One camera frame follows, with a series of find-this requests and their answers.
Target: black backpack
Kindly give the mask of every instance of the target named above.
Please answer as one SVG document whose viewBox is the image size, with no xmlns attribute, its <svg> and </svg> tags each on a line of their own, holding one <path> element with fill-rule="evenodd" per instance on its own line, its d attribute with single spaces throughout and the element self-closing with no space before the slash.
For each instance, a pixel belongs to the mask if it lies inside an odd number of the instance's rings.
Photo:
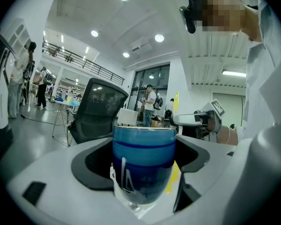
<svg viewBox="0 0 281 225">
<path fill-rule="evenodd" d="M 155 103 L 153 105 L 154 109 L 161 110 L 161 107 L 163 106 L 163 98 L 162 97 L 156 97 Z"/>
<path fill-rule="evenodd" d="M 24 72 L 23 72 L 23 78 L 24 80 L 26 81 L 29 81 L 30 78 L 31 78 L 31 75 L 33 73 L 33 69 L 34 69 L 34 64 L 35 64 L 35 61 L 32 60 L 30 61 L 28 64 L 27 64 L 27 67 L 25 68 Z"/>
<path fill-rule="evenodd" d="M 53 77 L 50 73 L 46 72 L 46 76 L 44 77 L 44 84 L 51 85 L 53 81 Z"/>
</svg>

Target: gray floor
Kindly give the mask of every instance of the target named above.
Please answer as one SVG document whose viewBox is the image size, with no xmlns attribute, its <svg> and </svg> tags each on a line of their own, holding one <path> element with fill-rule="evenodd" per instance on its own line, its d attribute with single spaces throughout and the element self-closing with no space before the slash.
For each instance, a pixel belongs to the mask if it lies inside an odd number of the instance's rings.
<svg viewBox="0 0 281 225">
<path fill-rule="evenodd" d="M 0 174 L 5 183 L 44 154 L 54 150 L 67 149 L 64 127 L 56 126 L 54 134 L 59 136 L 52 137 L 53 125 L 43 123 L 54 123 L 58 108 L 58 104 L 50 102 L 47 102 L 47 110 L 36 108 L 33 104 L 25 105 L 21 107 L 18 118 L 9 120 L 14 140 L 0 162 Z M 62 120 L 59 119 L 57 124 L 62 125 Z"/>
</svg>

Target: office chair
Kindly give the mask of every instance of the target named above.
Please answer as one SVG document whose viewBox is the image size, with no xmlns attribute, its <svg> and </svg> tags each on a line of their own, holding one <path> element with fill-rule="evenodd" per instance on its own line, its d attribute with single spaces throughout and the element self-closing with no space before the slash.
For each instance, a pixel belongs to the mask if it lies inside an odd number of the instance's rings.
<svg viewBox="0 0 281 225">
<path fill-rule="evenodd" d="M 76 143 L 112 136 L 114 120 L 127 97 L 128 94 L 121 88 L 91 78 L 77 113 L 73 114 L 74 120 L 68 126 Z"/>
</svg>

